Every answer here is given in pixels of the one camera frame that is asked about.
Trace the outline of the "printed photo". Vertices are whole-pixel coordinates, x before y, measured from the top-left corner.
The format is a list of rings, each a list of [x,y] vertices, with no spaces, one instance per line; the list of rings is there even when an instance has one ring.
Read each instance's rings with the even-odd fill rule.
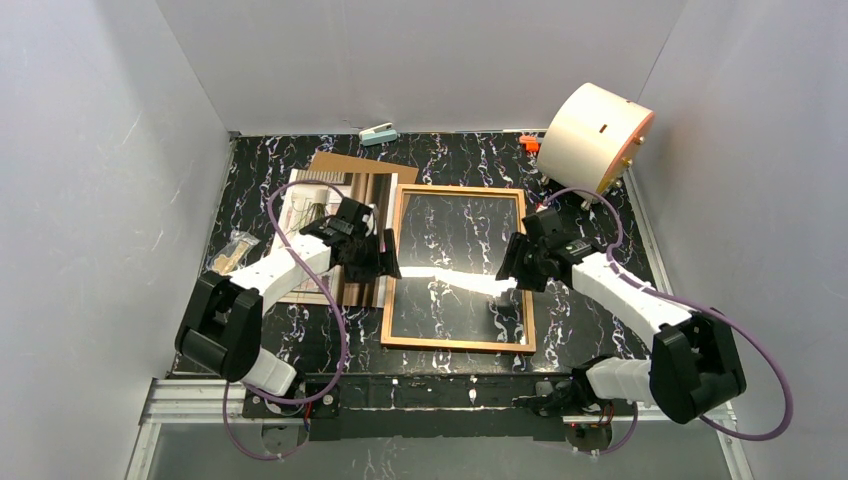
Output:
[[[285,260],[297,251],[313,274],[282,303],[381,308],[389,276],[364,284],[346,283],[334,261],[334,235],[371,230],[384,250],[383,230],[392,227],[398,175],[321,172],[294,169],[280,194],[282,207],[275,217],[277,234],[273,254]]]

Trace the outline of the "brown backing board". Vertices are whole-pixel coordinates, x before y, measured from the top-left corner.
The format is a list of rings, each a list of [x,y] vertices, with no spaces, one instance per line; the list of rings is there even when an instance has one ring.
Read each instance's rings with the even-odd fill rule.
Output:
[[[317,152],[313,156],[308,170],[370,174],[396,173],[399,184],[415,184],[419,173],[419,169],[416,167],[329,152]]]

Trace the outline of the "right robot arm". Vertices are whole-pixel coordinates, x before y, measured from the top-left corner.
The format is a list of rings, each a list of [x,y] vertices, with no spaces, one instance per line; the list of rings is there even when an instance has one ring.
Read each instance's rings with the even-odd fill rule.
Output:
[[[534,213],[522,223],[523,231],[509,238],[497,279],[539,293],[558,281],[608,310],[650,350],[642,360],[593,358],[572,369],[570,379],[556,386],[558,395],[580,407],[613,400],[656,405],[685,424],[746,391],[728,325],[656,297],[597,242],[567,234],[553,211]]]

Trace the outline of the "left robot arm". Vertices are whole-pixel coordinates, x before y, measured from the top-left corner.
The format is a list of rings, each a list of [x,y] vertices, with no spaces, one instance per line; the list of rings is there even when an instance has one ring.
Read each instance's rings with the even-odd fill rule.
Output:
[[[297,398],[299,373],[261,345],[264,316],[306,280],[340,267],[348,283],[371,283],[382,276],[400,278],[396,237],[381,229],[374,209],[349,197],[333,215],[305,225],[294,239],[284,238],[279,254],[221,275],[206,271],[190,295],[178,327],[176,351],[228,382],[281,405],[322,400],[338,383],[336,372],[322,390]]]

